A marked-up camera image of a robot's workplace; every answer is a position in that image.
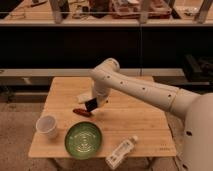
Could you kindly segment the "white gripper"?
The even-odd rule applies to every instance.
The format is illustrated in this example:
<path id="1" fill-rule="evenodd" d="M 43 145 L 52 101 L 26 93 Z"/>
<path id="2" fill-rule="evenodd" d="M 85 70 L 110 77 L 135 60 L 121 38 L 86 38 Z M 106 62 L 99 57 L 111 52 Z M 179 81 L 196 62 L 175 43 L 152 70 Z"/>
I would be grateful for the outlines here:
<path id="1" fill-rule="evenodd" d="M 103 106 L 110 94 L 110 89 L 104 86 L 102 83 L 95 82 L 92 86 L 92 97 L 96 99 L 99 106 Z"/>

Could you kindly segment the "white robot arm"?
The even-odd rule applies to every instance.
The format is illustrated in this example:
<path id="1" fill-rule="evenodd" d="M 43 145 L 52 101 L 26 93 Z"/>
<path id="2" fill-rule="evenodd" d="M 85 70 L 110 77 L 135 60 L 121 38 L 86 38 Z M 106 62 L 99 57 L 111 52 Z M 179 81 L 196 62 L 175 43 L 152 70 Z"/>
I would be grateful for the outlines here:
<path id="1" fill-rule="evenodd" d="M 139 80 L 120 74 L 119 70 L 120 65 L 114 58 L 92 69 L 93 96 L 105 99 L 113 88 L 183 119 L 181 171 L 213 171 L 213 93 L 198 94 Z"/>

